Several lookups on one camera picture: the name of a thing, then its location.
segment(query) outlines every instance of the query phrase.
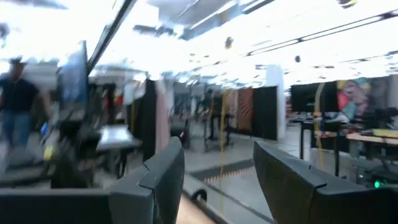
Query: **ceiling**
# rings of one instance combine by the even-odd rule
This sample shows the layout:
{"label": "ceiling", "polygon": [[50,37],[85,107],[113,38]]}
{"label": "ceiling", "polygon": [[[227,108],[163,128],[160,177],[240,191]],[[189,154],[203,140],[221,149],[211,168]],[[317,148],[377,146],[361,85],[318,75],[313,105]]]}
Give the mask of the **ceiling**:
{"label": "ceiling", "polygon": [[[241,1],[241,4],[248,6],[252,2]],[[231,83],[237,79],[246,83],[264,82],[265,71],[256,69],[255,66],[274,62],[283,65],[290,80],[287,83],[298,80],[307,82],[305,80],[313,80],[313,77],[316,79],[323,73],[334,74],[322,66],[314,68],[318,65],[327,66],[344,62],[350,69],[353,67],[357,70],[370,70],[370,68],[380,70],[395,61],[387,60],[385,57],[361,63],[345,61],[383,56],[388,51],[398,50],[393,35],[398,24],[397,19],[255,56],[242,58],[240,54],[311,32],[347,24],[395,9],[394,6],[397,6],[395,0],[381,0],[381,2],[383,4],[373,2],[370,5],[370,2],[367,2],[367,4],[358,4],[352,9],[342,9],[335,4],[335,0],[275,0],[250,14],[237,16],[235,12],[242,10],[239,11],[231,5],[223,7],[225,4],[228,5],[227,0],[147,1],[155,7],[148,7],[145,1],[138,0],[101,57],[98,67],[103,68],[104,65],[108,65],[108,67],[153,70],[153,73],[160,73],[165,70],[189,71],[198,65],[212,64],[226,59],[229,63],[220,66],[212,66],[189,74],[174,73],[179,75],[179,78],[184,77],[188,80],[200,75],[203,80],[223,83]],[[73,44],[81,39],[87,40],[88,55],[91,55],[104,27],[113,21],[122,3],[123,0],[103,0],[101,4],[96,0],[0,0],[0,23],[7,23],[13,36],[13,40],[8,43],[9,48],[0,52],[0,59],[10,57],[11,54],[30,52],[36,57],[47,58],[49,61],[51,58],[65,57],[73,48]],[[209,17],[216,11],[220,13]],[[195,26],[207,17],[207,22]],[[138,24],[157,27],[159,21],[168,27],[184,26],[185,33],[189,34],[186,39],[191,39],[211,28],[217,28],[190,41],[169,36],[142,35],[132,30]],[[195,26],[194,31],[187,31],[192,26]],[[226,51],[223,45],[227,36],[232,36],[235,40],[234,48],[230,51]],[[294,62],[296,55],[302,56],[301,65]],[[300,67],[311,68],[312,71],[309,73],[313,74],[312,78],[303,77],[301,70],[298,69]]]}

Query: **yellow cable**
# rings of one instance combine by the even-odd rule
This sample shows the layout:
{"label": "yellow cable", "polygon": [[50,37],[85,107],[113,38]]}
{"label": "yellow cable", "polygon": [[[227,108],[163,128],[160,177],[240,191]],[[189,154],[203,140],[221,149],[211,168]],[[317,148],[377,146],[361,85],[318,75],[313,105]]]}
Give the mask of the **yellow cable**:
{"label": "yellow cable", "polygon": [[43,160],[44,161],[49,161],[52,159],[52,155],[53,155],[53,151],[54,151],[54,147],[51,146],[46,146],[44,149],[44,155],[43,155]]}
{"label": "yellow cable", "polygon": [[319,163],[320,163],[321,170],[323,170],[323,151],[322,151],[321,135],[318,134],[319,129],[320,129],[319,124],[320,124],[321,120],[315,119],[315,117],[321,113],[320,108],[319,108],[320,95],[321,95],[321,92],[325,85],[326,85],[326,83],[321,83],[318,86],[317,92],[315,93],[315,104],[314,104],[314,113],[313,113],[313,115],[314,115],[314,135],[317,140],[317,146],[318,146],[318,150],[319,150]]}
{"label": "yellow cable", "polygon": [[[220,149],[221,149],[221,153],[220,153],[220,166],[221,166],[221,169],[220,169],[220,179],[219,179],[219,187],[220,187],[220,191],[223,191],[222,190],[222,187],[221,187],[221,180],[222,180],[222,176],[223,176],[223,172],[224,172],[224,161],[223,161],[223,158],[224,158],[224,147],[225,147],[225,139],[224,139],[224,128],[225,128],[225,103],[226,103],[226,93],[224,93],[223,94],[223,99],[222,99],[222,103],[221,103],[221,119],[220,119]],[[223,207],[224,207],[224,201],[223,201],[223,199],[224,199],[224,197],[223,197],[223,195],[221,194],[220,195],[220,210],[221,210],[221,214],[223,213]]]}

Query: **computer monitor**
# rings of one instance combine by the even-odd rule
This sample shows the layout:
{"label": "computer monitor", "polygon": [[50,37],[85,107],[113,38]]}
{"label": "computer monitor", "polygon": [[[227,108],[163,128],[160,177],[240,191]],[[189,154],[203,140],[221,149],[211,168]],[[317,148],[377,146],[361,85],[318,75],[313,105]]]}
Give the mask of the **computer monitor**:
{"label": "computer monitor", "polygon": [[58,91],[60,94],[60,109],[87,109],[88,74],[86,42],[78,43],[65,63],[60,63],[57,70]]}
{"label": "computer monitor", "polygon": [[[315,95],[320,83],[293,85],[290,88],[290,100],[294,112],[314,112]],[[326,82],[320,95],[320,111],[339,112],[337,82]]]}

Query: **dark t-shirt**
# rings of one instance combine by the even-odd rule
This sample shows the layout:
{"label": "dark t-shirt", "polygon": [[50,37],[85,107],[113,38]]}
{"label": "dark t-shirt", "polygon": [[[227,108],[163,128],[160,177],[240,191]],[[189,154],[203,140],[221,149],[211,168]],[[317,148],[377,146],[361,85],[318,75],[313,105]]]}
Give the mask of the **dark t-shirt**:
{"label": "dark t-shirt", "polygon": [[13,113],[29,112],[39,90],[34,84],[20,78],[14,81],[10,78],[0,79],[2,88],[2,109]]}

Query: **wooden panel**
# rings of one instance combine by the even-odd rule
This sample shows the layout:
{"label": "wooden panel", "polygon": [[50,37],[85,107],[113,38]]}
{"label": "wooden panel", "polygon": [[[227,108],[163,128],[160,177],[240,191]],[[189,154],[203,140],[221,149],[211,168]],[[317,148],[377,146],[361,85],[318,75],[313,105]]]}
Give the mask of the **wooden panel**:
{"label": "wooden panel", "polygon": [[198,207],[189,201],[185,196],[181,196],[180,207],[178,210],[177,224],[215,224]]}

